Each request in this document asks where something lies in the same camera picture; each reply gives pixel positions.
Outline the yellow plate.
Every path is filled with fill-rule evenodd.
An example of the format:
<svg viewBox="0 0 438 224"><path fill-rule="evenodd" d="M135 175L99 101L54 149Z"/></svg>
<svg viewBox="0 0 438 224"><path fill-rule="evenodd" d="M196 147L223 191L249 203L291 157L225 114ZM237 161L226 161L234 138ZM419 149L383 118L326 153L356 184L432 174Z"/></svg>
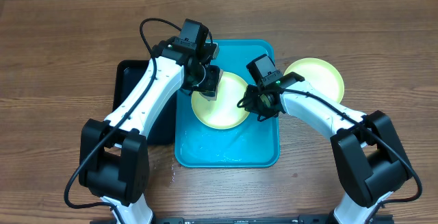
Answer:
<svg viewBox="0 0 438 224"><path fill-rule="evenodd" d="M344 97L344 80L330 63L318 58L303 58L290 64L284 75L295 72L305 78L316 90L341 103Z"/></svg>
<svg viewBox="0 0 438 224"><path fill-rule="evenodd" d="M248 84L239 75L224 72L218 85L216 100L207 100L199 92L191 97L192 110L197 119L214 129L230 129L238 126L249 115L237 103L244 97Z"/></svg>

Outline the green brown sponge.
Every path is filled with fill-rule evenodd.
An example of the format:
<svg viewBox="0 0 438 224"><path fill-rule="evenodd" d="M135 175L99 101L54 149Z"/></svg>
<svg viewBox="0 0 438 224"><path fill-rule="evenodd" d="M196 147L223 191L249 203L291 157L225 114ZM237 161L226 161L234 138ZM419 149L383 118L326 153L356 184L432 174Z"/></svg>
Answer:
<svg viewBox="0 0 438 224"><path fill-rule="evenodd" d="M215 101L217 99L215 94L210 95L209 93L199 92L199 95L208 101Z"/></svg>

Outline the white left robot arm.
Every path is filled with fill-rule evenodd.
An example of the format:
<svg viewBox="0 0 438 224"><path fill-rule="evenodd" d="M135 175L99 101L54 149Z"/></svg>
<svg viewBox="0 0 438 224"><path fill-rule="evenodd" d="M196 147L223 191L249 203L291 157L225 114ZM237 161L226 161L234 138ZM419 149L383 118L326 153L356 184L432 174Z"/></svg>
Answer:
<svg viewBox="0 0 438 224"><path fill-rule="evenodd" d="M144 196L149 180L147 138L154 122L180 89L215 99L222 70L211 64L215 42L172 37L151 47L146 71L127 98L103 121L81 131L79 166L72 178L109 207L113 223L152 223Z"/></svg>

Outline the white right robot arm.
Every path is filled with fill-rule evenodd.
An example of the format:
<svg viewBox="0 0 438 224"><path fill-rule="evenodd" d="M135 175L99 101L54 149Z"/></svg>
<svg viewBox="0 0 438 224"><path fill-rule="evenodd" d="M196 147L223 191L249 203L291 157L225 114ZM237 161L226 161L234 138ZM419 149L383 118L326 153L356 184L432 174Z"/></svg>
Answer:
<svg viewBox="0 0 438 224"><path fill-rule="evenodd" d="M413 176L391 119L365 114L318 92L291 72L256 77L237 105L264 121L279 113L295 116L330 140L345 195L330 223L371 223L388 197Z"/></svg>

